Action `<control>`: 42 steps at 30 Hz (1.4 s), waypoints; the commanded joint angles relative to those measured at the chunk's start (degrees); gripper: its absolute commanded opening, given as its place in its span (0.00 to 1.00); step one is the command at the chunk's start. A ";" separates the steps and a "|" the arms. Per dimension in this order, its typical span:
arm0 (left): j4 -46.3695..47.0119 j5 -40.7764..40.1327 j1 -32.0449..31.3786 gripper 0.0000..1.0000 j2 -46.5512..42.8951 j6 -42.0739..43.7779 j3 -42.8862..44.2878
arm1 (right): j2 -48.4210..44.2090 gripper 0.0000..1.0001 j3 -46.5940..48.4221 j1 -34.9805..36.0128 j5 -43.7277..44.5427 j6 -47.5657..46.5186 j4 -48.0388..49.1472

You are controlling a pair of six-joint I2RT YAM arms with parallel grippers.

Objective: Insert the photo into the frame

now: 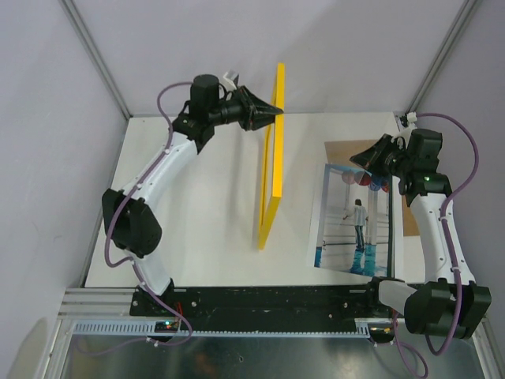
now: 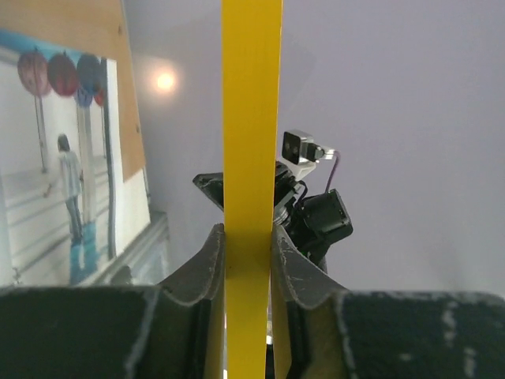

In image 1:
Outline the brown cardboard backing board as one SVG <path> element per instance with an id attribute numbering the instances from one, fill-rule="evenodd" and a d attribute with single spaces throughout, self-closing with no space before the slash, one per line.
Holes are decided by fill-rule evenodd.
<path id="1" fill-rule="evenodd" d="M 376 140 L 325 141 L 327 161 L 331 164 L 357 168 L 357 165 L 350 162 L 350 157 L 372 147 L 375 143 Z M 402 197 L 402 222 L 404 237 L 420 236 L 417 222 L 411 208 L 407 206 L 405 197 Z"/>

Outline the yellow wooden picture frame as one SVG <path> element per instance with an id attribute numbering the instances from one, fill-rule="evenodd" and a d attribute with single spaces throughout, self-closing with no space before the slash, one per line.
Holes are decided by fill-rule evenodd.
<path id="1" fill-rule="evenodd" d="M 275 116 L 264 135 L 257 248 L 263 250 L 282 199 L 284 113 Z"/>

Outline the printed photo with balloons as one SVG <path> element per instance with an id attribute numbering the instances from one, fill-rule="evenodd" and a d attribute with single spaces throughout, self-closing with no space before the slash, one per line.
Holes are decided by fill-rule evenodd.
<path id="1" fill-rule="evenodd" d="M 392 248 L 388 178 L 351 166 L 324 165 L 314 199 L 312 265 L 359 276 L 386 276 Z"/>

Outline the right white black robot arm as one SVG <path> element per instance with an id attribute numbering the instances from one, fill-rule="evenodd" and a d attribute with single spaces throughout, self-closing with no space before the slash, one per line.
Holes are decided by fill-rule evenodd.
<path id="1" fill-rule="evenodd" d="M 441 133 L 409 128 L 384 134 L 350 161 L 380 178 L 396 177 L 417 223 L 425 260 L 425 283 L 411 287 L 401 280 L 374 278 L 364 297 L 365 310 L 382 317 L 393 309 L 413 334 L 470 338 L 492 302 L 490 290 L 477 285 L 458 242 L 453 194 L 437 171 Z"/>

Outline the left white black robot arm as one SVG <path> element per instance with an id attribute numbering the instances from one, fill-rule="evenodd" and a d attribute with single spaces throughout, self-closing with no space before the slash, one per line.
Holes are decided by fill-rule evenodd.
<path id="1" fill-rule="evenodd" d="M 102 195 L 106 245 L 125 251 L 141 286 L 150 291 L 147 306 L 155 314 L 168 314 L 174 296 L 166 291 L 172 279 L 161 261 L 159 243 L 163 229 L 155 209 L 179 172 L 214 137 L 215 128 L 237 123 L 244 131 L 272 124 L 283 110 L 238 85 L 235 73 L 219 79 L 211 74 L 188 83 L 189 99 L 176 119 L 169 119 L 167 141 L 155 157 L 121 189 Z"/>

